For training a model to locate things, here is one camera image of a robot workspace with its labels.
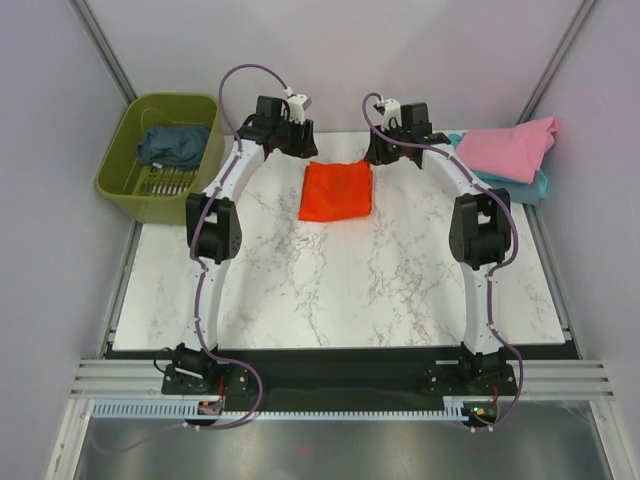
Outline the orange t shirt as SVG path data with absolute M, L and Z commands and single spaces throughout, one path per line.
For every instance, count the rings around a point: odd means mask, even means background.
M 298 219 L 326 223 L 369 216 L 373 209 L 373 171 L 355 163 L 311 162 L 305 169 Z

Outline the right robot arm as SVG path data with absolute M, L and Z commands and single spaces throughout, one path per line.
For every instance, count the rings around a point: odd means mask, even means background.
M 362 112 L 370 127 L 367 162 L 389 165 L 405 157 L 453 197 L 448 242 L 462 270 L 466 308 L 457 377 L 465 391 L 481 393 L 506 364 L 493 300 L 497 271 L 510 265 L 518 251 L 509 194 L 490 188 L 444 148 L 449 139 L 432 130 L 424 102 L 402 105 L 370 93 Z

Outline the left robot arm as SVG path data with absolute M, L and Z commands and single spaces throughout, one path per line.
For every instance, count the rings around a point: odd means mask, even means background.
M 285 98 L 259 96 L 255 112 L 240 126 L 229 157 L 215 179 L 203 192 L 187 197 L 189 255 L 201 268 L 193 307 L 193 332 L 199 349 L 179 345 L 174 366 L 185 370 L 185 382 L 198 393 L 211 392 L 220 378 L 220 371 L 213 364 L 218 358 L 207 345 L 206 328 L 202 325 L 201 297 L 206 278 L 213 281 L 214 309 L 209 319 L 215 322 L 226 274 L 242 243 L 237 202 L 251 177 L 273 151 L 300 159 L 318 154 L 313 121 L 305 117 L 310 104 L 311 99 L 304 94 L 288 93 Z

